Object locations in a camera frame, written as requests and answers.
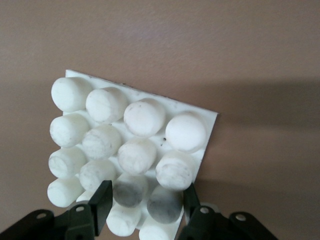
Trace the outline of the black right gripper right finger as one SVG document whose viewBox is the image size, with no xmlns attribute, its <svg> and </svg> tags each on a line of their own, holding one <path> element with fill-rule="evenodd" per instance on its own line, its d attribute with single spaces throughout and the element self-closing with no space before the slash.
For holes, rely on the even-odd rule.
<svg viewBox="0 0 320 240">
<path fill-rule="evenodd" d="M 232 240 L 229 221 L 221 213 L 199 201 L 194 184 L 183 191 L 186 226 L 179 240 Z"/>
</svg>

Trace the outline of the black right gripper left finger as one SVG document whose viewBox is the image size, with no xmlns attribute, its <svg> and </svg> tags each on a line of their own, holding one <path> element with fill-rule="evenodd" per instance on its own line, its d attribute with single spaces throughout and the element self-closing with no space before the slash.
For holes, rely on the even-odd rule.
<svg viewBox="0 0 320 240">
<path fill-rule="evenodd" d="M 104 180 L 87 203 L 78 203 L 54 220 L 55 240 L 93 240 L 113 205 L 112 181 Z"/>
</svg>

